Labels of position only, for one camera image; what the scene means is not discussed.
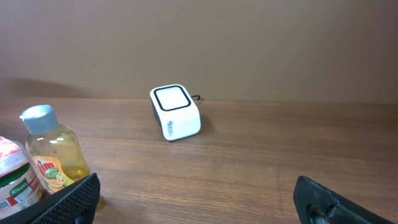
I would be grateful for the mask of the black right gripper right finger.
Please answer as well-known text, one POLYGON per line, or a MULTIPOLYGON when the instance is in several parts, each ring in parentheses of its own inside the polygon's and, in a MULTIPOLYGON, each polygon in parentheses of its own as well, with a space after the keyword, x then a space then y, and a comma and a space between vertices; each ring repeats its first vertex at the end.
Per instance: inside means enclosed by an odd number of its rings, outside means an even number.
POLYGON ((393 224, 303 175, 293 200, 301 223, 393 224))

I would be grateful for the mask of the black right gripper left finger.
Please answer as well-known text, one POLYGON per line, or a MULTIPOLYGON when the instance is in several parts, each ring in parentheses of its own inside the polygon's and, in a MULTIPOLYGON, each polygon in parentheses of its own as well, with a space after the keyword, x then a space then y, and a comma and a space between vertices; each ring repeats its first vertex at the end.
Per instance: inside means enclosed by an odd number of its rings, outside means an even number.
POLYGON ((75 182, 9 217, 1 224, 92 224, 100 200, 97 174, 75 182))

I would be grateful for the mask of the yellow dish soap bottle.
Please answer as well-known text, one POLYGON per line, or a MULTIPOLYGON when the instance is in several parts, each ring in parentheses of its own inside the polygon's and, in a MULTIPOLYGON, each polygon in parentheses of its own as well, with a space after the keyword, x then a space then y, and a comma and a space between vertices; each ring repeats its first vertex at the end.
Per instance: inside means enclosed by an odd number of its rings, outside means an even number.
POLYGON ((58 122, 52 106, 32 106, 19 117, 29 132, 25 153, 48 194, 91 174, 75 132, 58 122))

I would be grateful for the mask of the Knorr stock cube jar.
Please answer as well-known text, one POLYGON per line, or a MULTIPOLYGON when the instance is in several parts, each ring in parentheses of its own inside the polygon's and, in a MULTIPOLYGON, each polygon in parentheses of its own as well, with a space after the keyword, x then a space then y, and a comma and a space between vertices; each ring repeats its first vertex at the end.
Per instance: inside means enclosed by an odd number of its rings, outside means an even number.
POLYGON ((20 212, 43 197, 43 187, 24 153, 24 147, 2 137, 1 218, 20 212))

